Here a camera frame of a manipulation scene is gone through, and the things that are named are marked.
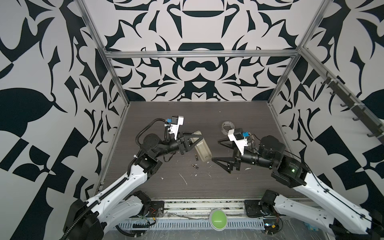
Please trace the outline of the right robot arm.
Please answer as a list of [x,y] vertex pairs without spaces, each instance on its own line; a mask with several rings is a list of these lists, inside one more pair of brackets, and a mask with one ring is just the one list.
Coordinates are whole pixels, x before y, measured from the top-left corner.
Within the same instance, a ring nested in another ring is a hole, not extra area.
[[277,182],[319,205],[318,208],[310,207],[267,190],[258,203],[260,214],[296,218],[337,240],[381,238],[384,223],[380,213],[369,212],[339,195],[316,177],[303,161],[285,155],[286,146],[275,137],[263,137],[255,149],[252,148],[251,137],[229,137],[218,143],[234,151],[232,157],[212,158],[226,172],[240,170],[242,163],[270,169],[272,178]]

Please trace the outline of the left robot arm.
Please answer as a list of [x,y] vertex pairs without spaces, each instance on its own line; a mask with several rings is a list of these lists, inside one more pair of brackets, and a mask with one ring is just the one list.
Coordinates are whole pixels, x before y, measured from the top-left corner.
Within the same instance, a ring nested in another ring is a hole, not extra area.
[[182,116],[157,118],[141,130],[135,142],[139,151],[128,170],[114,183],[86,201],[76,200],[69,209],[63,240],[101,240],[121,222],[147,215],[151,199],[136,189],[149,180],[163,164],[158,158],[184,154],[203,141],[203,135],[180,133]]

